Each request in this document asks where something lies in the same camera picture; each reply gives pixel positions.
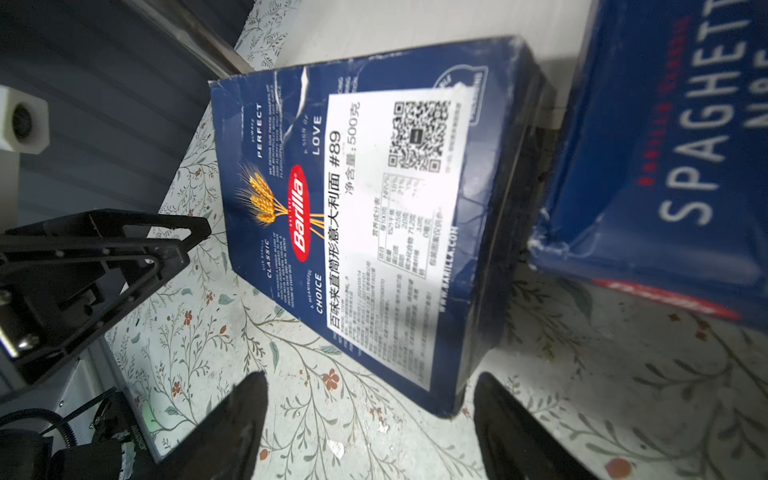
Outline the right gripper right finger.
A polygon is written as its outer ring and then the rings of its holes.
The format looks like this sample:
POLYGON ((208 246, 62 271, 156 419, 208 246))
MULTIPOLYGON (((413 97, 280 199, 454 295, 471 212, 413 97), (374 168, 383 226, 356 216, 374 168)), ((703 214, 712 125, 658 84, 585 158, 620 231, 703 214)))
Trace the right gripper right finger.
POLYGON ((593 479, 489 372, 474 389, 474 426, 490 479, 593 479))

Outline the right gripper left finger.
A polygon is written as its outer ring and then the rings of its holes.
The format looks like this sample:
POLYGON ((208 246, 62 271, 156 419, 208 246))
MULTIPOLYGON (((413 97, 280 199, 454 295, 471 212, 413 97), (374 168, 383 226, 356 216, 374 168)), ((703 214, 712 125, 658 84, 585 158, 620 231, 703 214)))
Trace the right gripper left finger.
POLYGON ((248 374, 149 474, 151 479, 250 479, 268 409, 263 372, 248 374))

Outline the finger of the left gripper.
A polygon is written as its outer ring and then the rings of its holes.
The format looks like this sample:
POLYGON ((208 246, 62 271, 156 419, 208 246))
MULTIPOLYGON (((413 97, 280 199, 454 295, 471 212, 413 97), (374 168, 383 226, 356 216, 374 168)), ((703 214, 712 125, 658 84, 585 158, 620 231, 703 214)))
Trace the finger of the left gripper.
POLYGON ((2 383, 46 380, 188 263, 179 240, 2 240, 2 383))
POLYGON ((132 236, 132 233, 155 227, 188 230, 186 237, 178 239, 184 252, 212 233, 208 220, 203 217, 99 209, 12 228, 2 234, 1 239, 19 241, 22 245, 50 245, 54 250, 86 245, 106 248, 120 242, 143 246, 149 238, 132 236))

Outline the wide blue Barilla pasta box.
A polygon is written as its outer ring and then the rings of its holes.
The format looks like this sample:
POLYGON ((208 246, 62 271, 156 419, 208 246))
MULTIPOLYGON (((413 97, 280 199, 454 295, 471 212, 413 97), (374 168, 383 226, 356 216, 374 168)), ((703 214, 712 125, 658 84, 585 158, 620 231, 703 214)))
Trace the wide blue Barilla pasta box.
POLYGON ((518 36, 210 87, 236 274, 442 417, 503 333, 546 86, 518 36))

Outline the narrow blue Barilla spaghetti box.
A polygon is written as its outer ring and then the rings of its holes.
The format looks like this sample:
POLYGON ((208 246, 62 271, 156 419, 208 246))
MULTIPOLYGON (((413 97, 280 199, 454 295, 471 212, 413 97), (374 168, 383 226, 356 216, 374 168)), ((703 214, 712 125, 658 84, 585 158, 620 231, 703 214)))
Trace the narrow blue Barilla spaghetti box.
POLYGON ((766 329, 765 2, 597 2, 553 164, 533 267, 766 329))

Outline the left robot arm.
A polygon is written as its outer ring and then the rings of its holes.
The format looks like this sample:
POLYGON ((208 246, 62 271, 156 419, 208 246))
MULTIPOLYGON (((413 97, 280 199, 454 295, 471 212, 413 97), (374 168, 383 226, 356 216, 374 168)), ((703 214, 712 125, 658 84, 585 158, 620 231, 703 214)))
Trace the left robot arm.
MULTIPOLYGON (((1 236, 1 400, 45 383, 165 286, 207 239, 207 219, 94 210, 1 236)), ((118 393, 63 416, 26 408, 1 418, 4 479, 123 479, 145 443, 135 422, 79 444, 70 422, 118 393)))

